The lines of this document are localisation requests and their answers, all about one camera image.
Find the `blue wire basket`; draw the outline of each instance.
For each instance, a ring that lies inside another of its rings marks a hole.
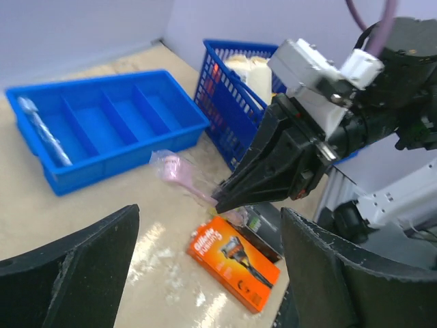
[[[211,125],[206,129],[208,136],[234,171],[251,145],[267,105],[233,70],[226,67],[224,61],[235,54],[270,58],[278,46],[225,40],[204,40],[203,43],[206,52],[194,100],[210,120]],[[273,74],[272,93],[278,94],[286,89]],[[338,163],[357,154],[355,152]]]

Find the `white bottle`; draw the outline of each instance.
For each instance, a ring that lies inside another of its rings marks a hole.
[[[272,71],[267,63],[268,59],[262,57],[249,59],[245,55],[233,55],[225,61],[225,65],[235,71],[243,83],[246,83],[267,105],[270,105],[272,102]],[[262,109],[261,105],[255,99],[253,100],[258,108]]]

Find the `product label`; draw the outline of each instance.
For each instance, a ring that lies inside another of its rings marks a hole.
[[[222,239],[223,237],[221,236],[220,232],[214,230],[213,228],[209,228],[203,235],[199,237],[194,244],[194,248],[200,253],[200,255],[203,256],[207,251],[210,250],[211,246],[216,241],[221,241]]]
[[[258,217],[252,218],[252,221],[248,224],[248,227],[254,232],[257,232],[260,226],[261,222],[259,221]]]

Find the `black cable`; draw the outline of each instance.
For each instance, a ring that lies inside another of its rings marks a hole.
[[[360,35],[356,41],[354,49],[361,49],[364,46],[364,42],[370,36],[371,31],[374,29],[377,23],[370,25],[366,30]]]
[[[411,236],[411,237],[409,237],[409,239],[417,239],[418,241],[427,241],[428,243],[437,243],[437,241],[433,241],[432,239],[428,239],[428,238],[424,237],[422,234],[420,234],[419,236],[421,236],[421,237]]]
[[[432,227],[437,226],[437,216],[432,217],[414,227],[415,230],[421,231],[421,230],[428,230]],[[415,231],[412,228],[408,228],[404,230],[404,233],[407,235],[407,237],[412,236]]]
[[[434,234],[433,232],[429,231],[428,229],[423,229],[422,231],[425,231],[428,234],[430,234],[431,236],[433,236],[436,239],[436,242],[437,242],[437,234]]]

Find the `blue plastic tray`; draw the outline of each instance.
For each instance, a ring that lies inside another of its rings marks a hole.
[[[209,121],[164,70],[14,87],[6,96],[18,128],[39,157],[53,191],[63,195],[149,162],[152,151],[194,146]],[[25,96],[57,138],[64,167],[17,103]]]

